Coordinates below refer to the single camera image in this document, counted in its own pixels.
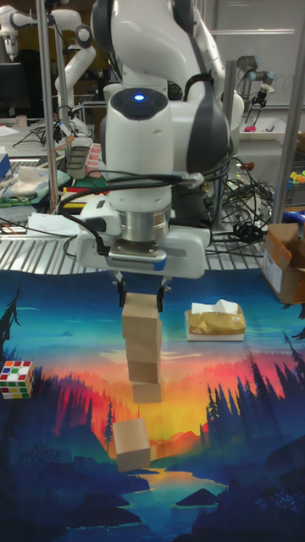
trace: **cardboard box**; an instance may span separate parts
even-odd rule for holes
[[[298,224],[269,226],[262,270],[282,303],[305,302],[305,239],[298,237]]]

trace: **monitor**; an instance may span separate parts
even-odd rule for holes
[[[29,108],[30,100],[21,64],[0,64],[0,108]]]

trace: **white robot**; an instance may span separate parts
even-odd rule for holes
[[[80,50],[77,51],[65,67],[68,105],[70,109],[73,109],[75,106],[75,83],[86,72],[97,54],[92,45],[92,31],[89,26],[82,24],[80,14],[77,11],[54,9],[46,16],[48,26],[55,31],[58,31],[58,28],[73,31],[76,44],[80,47]],[[18,57],[18,34],[28,26],[37,26],[36,15],[32,13],[24,14],[11,6],[2,6],[0,8],[0,36],[4,39],[6,52],[12,62]],[[59,91],[59,78],[56,79],[55,86],[58,91],[58,116],[61,118],[62,98]],[[86,124],[76,116],[74,116],[74,123],[81,134],[90,135]]]
[[[189,192],[203,175],[224,172],[243,101],[235,94],[229,127],[224,66],[192,0],[97,0],[91,27],[98,47],[119,59],[122,83],[104,89],[100,168],[109,193],[81,212],[77,259],[112,272],[198,279],[210,231],[171,218],[171,184]],[[183,101],[169,101],[168,81]]]

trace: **blue indicator light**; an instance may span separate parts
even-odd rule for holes
[[[145,100],[145,96],[143,96],[142,94],[136,94],[134,96],[134,100],[136,100],[137,102],[142,102],[143,100]]]

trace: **falling wooden block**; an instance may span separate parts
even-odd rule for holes
[[[119,473],[150,467],[150,445],[143,418],[113,424]]]

